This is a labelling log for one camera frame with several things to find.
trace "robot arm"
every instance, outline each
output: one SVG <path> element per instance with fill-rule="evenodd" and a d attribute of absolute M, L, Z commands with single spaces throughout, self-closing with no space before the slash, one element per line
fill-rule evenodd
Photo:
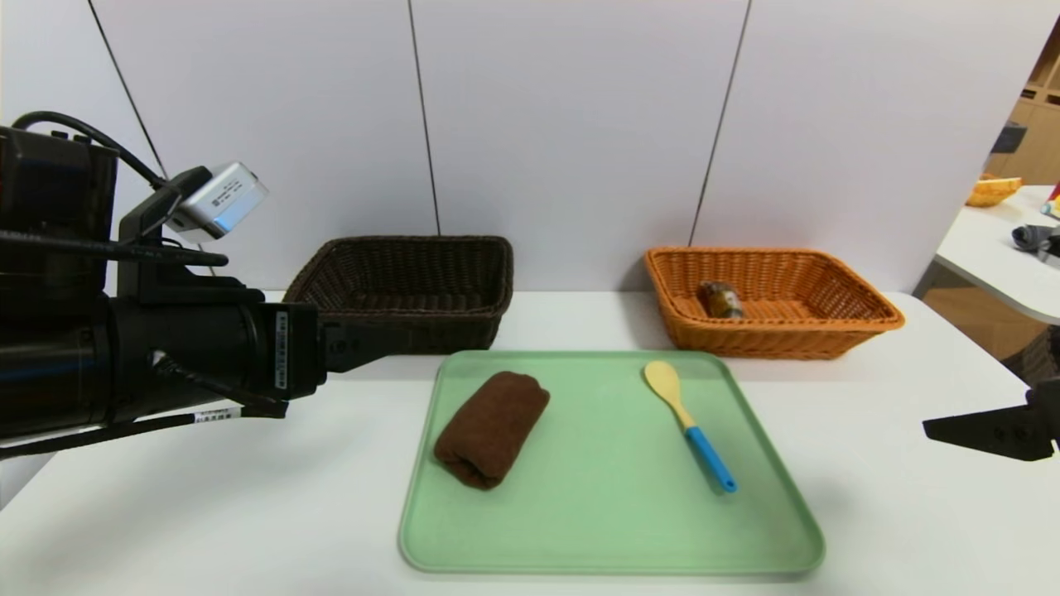
<path fill-rule="evenodd" d="M 1027 391 L 1027 404 L 925 420 L 928 438 L 1024 461 L 1053 457 L 1060 441 L 1060 378 Z"/>
<path fill-rule="evenodd" d="M 41 121 L 86 136 L 23 129 Z M 155 192 L 111 242 L 119 159 Z M 311 304 L 266 303 L 235 278 L 194 275 L 187 265 L 228 259 L 162 238 L 162 225 L 192 242 L 220 238 L 267 192 L 241 163 L 165 180 L 64 115 L 33 112 L 0 127 L 0 441 L 15 443 L 0 446 L 0 459 L 183 424 L 283 418 L 287 402 L 315 392 L 329 371 L 401 350 L 404 334 L 320 321 Z M 103 292 L 107 261 L 119 262 L 116 297 Z M 224 398 L 240 407 L 158 417 Z M 51 438 L 25 442 L 39 436 Z"/>

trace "yellow spoon head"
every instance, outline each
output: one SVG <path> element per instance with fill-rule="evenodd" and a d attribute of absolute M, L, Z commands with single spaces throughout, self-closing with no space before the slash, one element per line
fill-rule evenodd
<path fill-rule="evenodd" d="M 695 426 L 692 417 L 688 415 L 685 406 L 681 403 L 681 378 L 677 376 L 677 371 L 670 366 L 670 363 L 662 361 L 648 363 L 648 366 L 644 367 L 644 380 L 648 381 L 648 385 L 655 391 L 655 395 L 662 398 L 662 401 L 673 408 L 673 413 L 677 415 L 685 428 Z"/>

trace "orange wicker basket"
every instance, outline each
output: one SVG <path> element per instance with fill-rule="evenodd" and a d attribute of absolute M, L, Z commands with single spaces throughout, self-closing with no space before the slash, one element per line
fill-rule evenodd
<path fill-rule="evenodd" d="M 1015 194 L 1023 186 L 1023 178 L 999 178 L 992 174 L 983 174 L 972 189 L 965 205 L 969 207 L 994 207 Z"/>
<path fill-rule="evenodd" d="M 653 248 L 644 255 L 674 345 L 722 356 L 830 360 L 905 318 L 838 259 L 780 248 Z M 732 285 L 745 318 L 707 316 L 704 281 Z"/>

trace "spoon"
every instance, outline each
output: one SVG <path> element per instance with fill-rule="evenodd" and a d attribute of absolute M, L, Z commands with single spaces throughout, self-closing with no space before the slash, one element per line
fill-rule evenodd
<path fill-rule="evenodd" d="M 722 458 L 718 456 L 714 448 L 710 446 L 710 441 L 707 440 L 706 435 L 703 434 L 703 431 L 700 430 L 695 421 L 692 420 L 692 417 L 689 416 L 688 410 L 681 403 L 681 378 L 677 376 L 677 371 L 669 363 L 654 361 L 648 363 L 648 366 L 644 367 L 644 379 L 648 380 L 648 385 L 655 391 L 655 395 L 662 398 L 662 401 L 673 408 L 673 413 L 677 415 L 677 420 L 681 421 L 681 425 L 685 428 L 685 436 L 695 445 L 695 450 L 700 452 L 704 461 L 710 467 L 710 471 L 714 473 L 718 481 L 721 483 L 722 489 L 725 492 L 736 492 L 736 480 L 732 479 L 732 475 L 729 474 L 728 469 L 722 463 Z"/>

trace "blue spoon handle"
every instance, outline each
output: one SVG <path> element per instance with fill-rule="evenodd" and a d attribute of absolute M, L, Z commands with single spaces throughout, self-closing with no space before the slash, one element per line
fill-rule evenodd
<path fill-rule="evenodd" d="M 710 467 L 710 471 L 714 473 L 714 477 L 722 484 L 722 489 L 725 492 L 736 492 L 736 480 L 732 479 L 732 474 L 728 473 L 728 468 L 722 463 L 722 458 L 718 456 L 714 448 L 710 446 L 710 441 L 707 440 L 703 431 L 699 426 L 689 426 L 685 430 L 685 436 L 695 445 L 695 451 L 700 452 L 707 466 Z"/>

